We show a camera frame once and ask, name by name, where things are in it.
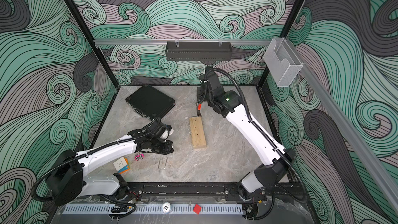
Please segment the claw hammer orange black handle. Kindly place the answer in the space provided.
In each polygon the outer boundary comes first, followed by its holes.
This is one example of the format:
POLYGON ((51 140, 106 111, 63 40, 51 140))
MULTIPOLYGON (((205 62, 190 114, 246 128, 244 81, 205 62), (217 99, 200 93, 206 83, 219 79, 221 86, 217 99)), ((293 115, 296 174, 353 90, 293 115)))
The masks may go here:
POLYGON ((197 107, 196 107, 196 109, 197 109, 197 116, 198 116, 198 117, 201 117, 201 116, 202 116, 202 114, 201 114, 201 106, 202 106, 201 104, 198 104, 197 107))

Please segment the wooden block with nails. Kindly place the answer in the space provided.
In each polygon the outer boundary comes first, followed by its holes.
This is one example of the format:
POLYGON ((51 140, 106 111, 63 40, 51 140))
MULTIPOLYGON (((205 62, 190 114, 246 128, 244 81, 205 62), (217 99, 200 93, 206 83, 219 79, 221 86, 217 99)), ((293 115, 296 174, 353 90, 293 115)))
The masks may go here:
POLYGON ((202 117, 190 117, 189 121, 193 148, 205 148, 207 144, 203 129, 202 117))

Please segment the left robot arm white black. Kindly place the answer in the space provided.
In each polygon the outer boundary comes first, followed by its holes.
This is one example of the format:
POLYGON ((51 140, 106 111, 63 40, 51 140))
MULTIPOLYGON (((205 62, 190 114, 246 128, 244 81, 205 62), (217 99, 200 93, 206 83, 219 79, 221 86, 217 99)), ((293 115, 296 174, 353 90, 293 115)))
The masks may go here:
POLYGON ((120 173, 115 173, 111 178, 99 179, 91 178, 90 173, 137 152, 171 154, 174 149, 169 136, 173 132, 171 125, 163 124, 160 118, 156 118, 143 128, 135 129, 98 148, 79 152, 70 149, 64 151, 53 167, 33 184, 30 195, 35 201, 52 201, 57 206, 85 196, 123 201, 127 198, 130 187, 120 173))

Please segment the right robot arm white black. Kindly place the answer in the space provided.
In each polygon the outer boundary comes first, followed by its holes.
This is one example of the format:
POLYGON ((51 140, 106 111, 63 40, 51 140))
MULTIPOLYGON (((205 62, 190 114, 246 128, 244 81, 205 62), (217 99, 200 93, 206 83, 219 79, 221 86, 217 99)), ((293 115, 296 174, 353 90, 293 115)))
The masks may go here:
POLYGON ((239 196, 249 199, 256 191, 275 187, 283 190, 294 200, 306 203, 309 200, 306 186, 293 167, 296 152, 278 143, 251 114, 246 98, 237 81, 226 71, 208 66, 199 77, 197 105, 206 102, 214 112, 233 124, 245 137, 259 156, 262 165, 241 179, 237 186, 239 196), (296 197, 279 181, 291 171, 300 184, 303 195, 296 197))

